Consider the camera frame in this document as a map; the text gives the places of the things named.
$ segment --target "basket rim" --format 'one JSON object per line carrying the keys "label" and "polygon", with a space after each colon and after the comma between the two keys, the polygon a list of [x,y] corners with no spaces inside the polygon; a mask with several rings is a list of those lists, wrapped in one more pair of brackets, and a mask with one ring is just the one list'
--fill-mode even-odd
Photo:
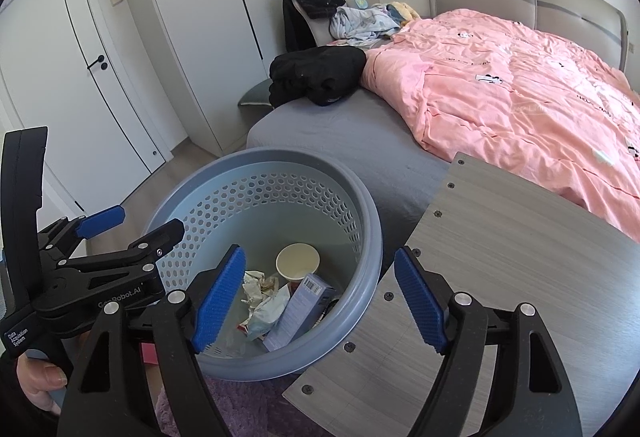
{"label": "basket rim", "polygon": [[310,166],[333,178],[350,196],[362,225],[362,251],[342,299],[323,323],[289,345],[256,357],[197,356],[204,373],[230,381],[261,381],[302,370],[329,353],[358,323],[375,293],[382,268],[382,229],[373,199],[361,179],[337,160],[300,148],[258,147],[222,157],[184,179],[162,202],[146,225],[145,233],[169,220],[191,191],[240,166],[259,162],[291,162]]}

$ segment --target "door handle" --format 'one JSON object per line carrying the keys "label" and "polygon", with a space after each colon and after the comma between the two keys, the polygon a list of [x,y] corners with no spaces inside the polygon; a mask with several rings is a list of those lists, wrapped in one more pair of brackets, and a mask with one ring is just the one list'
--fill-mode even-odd
{"label": "door handle", "polygon": [[100,56],[98,56],[98,58],[95,59],[95,61],[91,64],[91,65],[87,65],[87,69],[91,69],[91,67],[93,67],[95,64],[99,63],[100,64],[100,69],[102,69],[103,71],[107,69],[107,67],[109,65],[107,65],[107,62],[104,61],[104,55],[101,54]]}

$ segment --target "perforated basket wall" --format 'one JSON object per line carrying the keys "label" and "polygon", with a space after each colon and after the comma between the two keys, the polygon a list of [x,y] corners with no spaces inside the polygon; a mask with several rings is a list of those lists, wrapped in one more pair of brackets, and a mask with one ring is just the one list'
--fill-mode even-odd
{"label": "perforated basket wall", "polygon": [[290,203],[305,205],[332,218],[341,226],[352,243],[354,258],[362,250],[360,222],[354,215],[353,203],[346,193],[335,191],[339,186],[327,176],[314,177],[303,173],[269,172],[253,173],[249,176],[212,181],[200,195],[192,194],[194,203],[181,218],[185,236],[171,253],[159,260],[160,276],[167,290],[183,289],[193,277],[190,274],[194,258],[207,237],[215,236],[215,230],[233,215],[261,205]]}

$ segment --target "white label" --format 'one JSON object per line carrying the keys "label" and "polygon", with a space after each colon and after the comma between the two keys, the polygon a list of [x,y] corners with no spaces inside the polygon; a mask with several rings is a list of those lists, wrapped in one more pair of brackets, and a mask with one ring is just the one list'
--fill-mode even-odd
{"label": "white label", "polygon": [[305,281],[303,282],[303,285],[305,285],[316,296],[318,296],[320,294],[321,290],[322,290],[322,287],[320,287],[320,285],[316,284],[308,276],[305,278]]}
{"label": "white label", "polygon": [[12,332],[11,334],[8,334],[7,337],[9,338],[9,341],[11,341],[11,343],[14,345],[14,347],[17,347],[18,345],[20,345],[24,340],[26,340],[25,336],[29,333],[29,331],[27,329],[22,329],[20,332],[16,333],[16,332]]}

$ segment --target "paper cup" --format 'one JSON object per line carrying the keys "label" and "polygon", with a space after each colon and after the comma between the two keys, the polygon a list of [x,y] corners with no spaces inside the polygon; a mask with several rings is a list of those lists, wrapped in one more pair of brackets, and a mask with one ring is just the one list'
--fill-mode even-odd
{"label": "paper cup", "polygon": [[292,282],[299,282],[308,273],[315,273],[319,265],[320,255],[308,243],[292,243],[276,257],[278,273]]}

